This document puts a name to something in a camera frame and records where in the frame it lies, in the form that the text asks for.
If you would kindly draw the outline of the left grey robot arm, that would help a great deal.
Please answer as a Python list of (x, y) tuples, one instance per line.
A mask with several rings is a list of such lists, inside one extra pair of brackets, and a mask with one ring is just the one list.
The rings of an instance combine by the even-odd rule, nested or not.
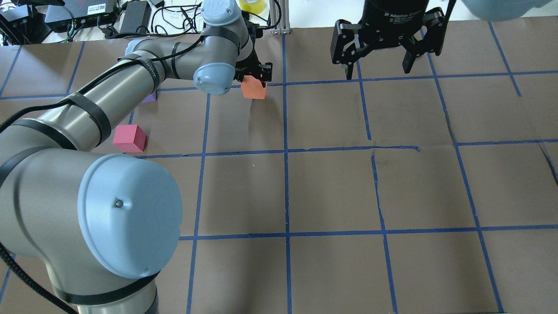
[(1, 259), (68, 314), (157, 314), (155, 278), (179, 242), (183, 203), (161, 165), (92, 149), (166, 79), (224, 95), (271, 79), (235, 0), (204, 0), (192, 44), (138, 38), (90, 83), (1, 125)]

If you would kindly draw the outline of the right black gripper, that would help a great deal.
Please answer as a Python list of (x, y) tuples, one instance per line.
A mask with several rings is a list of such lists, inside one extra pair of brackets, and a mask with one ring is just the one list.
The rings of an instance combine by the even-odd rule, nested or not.
[(332, 63), (341, 65), (347, 80), (353, 77), (355, 63), (371, 48), (406, 50), (402, 68), (406, 74), (416, 59), (427, 52), (439, 56), (456, 0), (446, 12), (440, 7), (426, 11), (428, 0), (366, 0), (358, 24), (337, 20), (330, 45)]

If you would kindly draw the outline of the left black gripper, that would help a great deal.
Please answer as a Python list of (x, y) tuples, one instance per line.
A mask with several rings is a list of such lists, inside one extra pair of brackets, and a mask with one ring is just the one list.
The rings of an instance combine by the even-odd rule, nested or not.
[(248, 36), (241, 40), (240, 54), (235, 64), (235, 80), (243, 82), (245, 76), (251, 76), (265, 88), (272, 80), (273, 63), (262, 64), (255, 51), (256, 39), (263, 36), (263, 30), (259, 26), (247, 26), (247, 30)]

